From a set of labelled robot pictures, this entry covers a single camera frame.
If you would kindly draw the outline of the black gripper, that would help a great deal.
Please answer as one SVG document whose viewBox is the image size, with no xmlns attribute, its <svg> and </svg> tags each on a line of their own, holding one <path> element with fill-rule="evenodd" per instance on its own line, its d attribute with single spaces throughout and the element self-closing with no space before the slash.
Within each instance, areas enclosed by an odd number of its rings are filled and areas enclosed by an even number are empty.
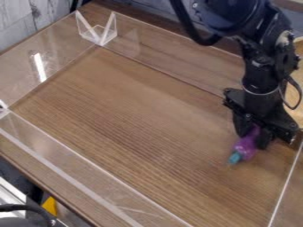
<svg viewBox="0 0 303 227">
<path fill-rule="evenodd" d="M 225 88 L 224 105 L 232 110 L 235 133 L 244 137 L 253 126 L 260 127 L 256 148 L 265 150 L 275 138 L 291 144 L 297 135 L 297 122 L 287 113 L 276 91 L 252 94 L 245 90 Z"/>
</svg>

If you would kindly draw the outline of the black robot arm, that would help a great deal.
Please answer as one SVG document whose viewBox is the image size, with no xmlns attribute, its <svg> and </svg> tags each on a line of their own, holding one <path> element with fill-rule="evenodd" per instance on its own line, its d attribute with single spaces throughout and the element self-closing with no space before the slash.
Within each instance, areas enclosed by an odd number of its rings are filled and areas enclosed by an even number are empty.
<svg viewBox="0 0 303 227">
<path fill-rule="evenodd" d="M 291 143 L 297 123 L 287 113 L 297 108 L 285 99 L 287 86 L 299 89 L 291 77 L 299 69 L 291 22 L 271 0 L 195 0 L 193 10 L 209 30 L 201 36 L 183 0 L 169 0 L 191 39 L 201 46 L 229 37 L 239 43 L 245 64 L 241 87 L 224 90 L 224 105 L 232 110 L 237 136 L 259 128 L 253 143 L 264 149 L 275 138 Z"/>
</svg>

